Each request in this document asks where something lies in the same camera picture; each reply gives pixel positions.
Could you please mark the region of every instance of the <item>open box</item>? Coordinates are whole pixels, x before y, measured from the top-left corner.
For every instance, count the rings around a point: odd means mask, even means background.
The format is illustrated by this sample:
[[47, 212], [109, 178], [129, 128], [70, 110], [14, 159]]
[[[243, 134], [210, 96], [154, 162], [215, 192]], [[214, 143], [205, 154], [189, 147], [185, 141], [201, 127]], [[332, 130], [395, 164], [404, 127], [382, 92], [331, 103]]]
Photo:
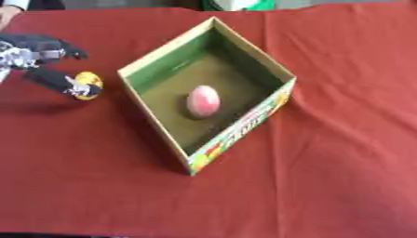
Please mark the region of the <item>open box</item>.
[[[119, 70], [129, 95], [191, 175], [287, 102], [295, 76], [217, 18]], [[212, 86], [221, 98], [207, 119], [187, 116], [187, 95]]]

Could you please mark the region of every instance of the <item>printed label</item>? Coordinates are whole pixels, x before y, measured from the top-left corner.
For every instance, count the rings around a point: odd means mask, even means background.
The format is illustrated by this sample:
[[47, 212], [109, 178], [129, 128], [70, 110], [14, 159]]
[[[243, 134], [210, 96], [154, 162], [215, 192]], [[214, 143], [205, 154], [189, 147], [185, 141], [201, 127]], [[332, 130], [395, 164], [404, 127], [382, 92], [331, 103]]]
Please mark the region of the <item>printed label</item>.
[[224, 136], [219, 137], [216, 141], [211, 142], [211, 146], [204, 152], [199, 153], [194, 158], [190, 158], [190, 167], [195, 174], [201, 168], [210, 163], [215, 157], [229, 149], [238, 140], [246, 136], [250, 130], [261, 124], [268, 116], [276, 112], [289, 99], [291, 87], [289, 90], [282, 90], [276, 94], [276, 97], [266, 100], [259, 105], [256, 110], [246, 114], [234, 125], [228, 128]]

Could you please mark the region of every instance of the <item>pink ball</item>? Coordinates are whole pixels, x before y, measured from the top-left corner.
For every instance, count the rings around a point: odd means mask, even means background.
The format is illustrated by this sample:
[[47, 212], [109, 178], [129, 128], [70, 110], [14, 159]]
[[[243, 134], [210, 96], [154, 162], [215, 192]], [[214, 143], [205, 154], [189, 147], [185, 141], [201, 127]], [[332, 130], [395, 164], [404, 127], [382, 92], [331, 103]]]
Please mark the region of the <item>pink ball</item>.
[[195, 117], [208, 117], [219, 110], [220, 97], [211, 86], [198, 86], [188, 95], [187, 108]]

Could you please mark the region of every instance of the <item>colorful packaging graphic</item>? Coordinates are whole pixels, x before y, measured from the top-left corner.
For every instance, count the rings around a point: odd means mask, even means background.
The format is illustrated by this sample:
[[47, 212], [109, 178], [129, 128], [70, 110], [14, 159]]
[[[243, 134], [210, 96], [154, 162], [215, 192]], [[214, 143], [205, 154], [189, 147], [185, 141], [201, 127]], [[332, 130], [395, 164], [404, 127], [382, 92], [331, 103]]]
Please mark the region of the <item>colorful packaging graphic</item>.
[[268, 116], [276, 112], [288, 99], [293, 83], [283, 86], [270, 99], [255, 107], [232, 126], [225, 129], [219, 136], [212, 139], [206, 146], [189, 158], [192, 173], [195, 174], [210, 163], [215, 157], [225, 152], [238, 140], [246, 136], [250, 130], [261, 124]]

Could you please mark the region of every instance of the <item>red cloth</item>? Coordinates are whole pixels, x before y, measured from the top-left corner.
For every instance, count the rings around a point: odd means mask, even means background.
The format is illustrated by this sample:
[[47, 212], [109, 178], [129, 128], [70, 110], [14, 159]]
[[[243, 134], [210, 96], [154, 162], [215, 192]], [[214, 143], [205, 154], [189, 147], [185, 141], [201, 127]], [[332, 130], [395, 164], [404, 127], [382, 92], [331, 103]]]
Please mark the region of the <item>red cloth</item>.
[[[127, 99], [116, 70], [210, 15], [298, 75], [294, 97], [190, 178]], [[0, 231], [204, 238], [417, 236], [417, 6], [29, 12], [91, 58], [105, 92], [76, 102], [0, 86]]]

